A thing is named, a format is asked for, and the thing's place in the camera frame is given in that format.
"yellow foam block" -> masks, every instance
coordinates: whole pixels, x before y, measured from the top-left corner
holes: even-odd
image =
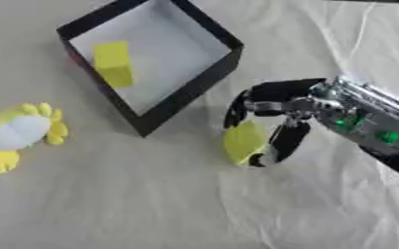
[[[112,88],[133,85],[127,42],[96,45],[94,48],[94,67]]]
[[[248,121],[229,128],[223,136],[224,149],[235,164],[246,163],[249,158],[265,150],[266,133],[253,122]]]

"white tablecloth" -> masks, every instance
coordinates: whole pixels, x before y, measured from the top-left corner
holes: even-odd
[[[47,101],[72,130],[0,176],[0,249],[399,248],[399,174],[350,142],[314,125],[290,160],[242,169],[219,140],[228,102],[262,81],[345,72],[399,94],[399,4],[193,1],[246,44],[243,59],[142,139],[55,34],[107,2],[0,0],[0,110]]]

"yellow flower toy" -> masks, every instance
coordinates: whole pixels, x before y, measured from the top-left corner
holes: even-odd
[[[18,150],[31,147],[47,137],[52,145],[63,144],[68,129],[62,112],[48,103],[22,104],[0,113],[0,174],[18,165]]]

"robotic hand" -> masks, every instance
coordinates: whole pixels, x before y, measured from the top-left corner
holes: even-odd
[[[399,172],[399,99],[368,84],[346,78],[263,83],[243,91],[231,104],[224,128],[238,126],[248,112],[259,117],[287,116],[270,139],[275,161],[290,157],[310,131],[308,120],[357,143]],[[261,155],[250,164],[263,166]]]

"black box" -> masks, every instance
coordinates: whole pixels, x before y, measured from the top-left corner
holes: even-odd
[[[71,57],[147,136],[238,65],[243,44],[188,0],[119,0],[57,30]],[[98,43],[127,41],[136,84],[112,89],[92,66]]]

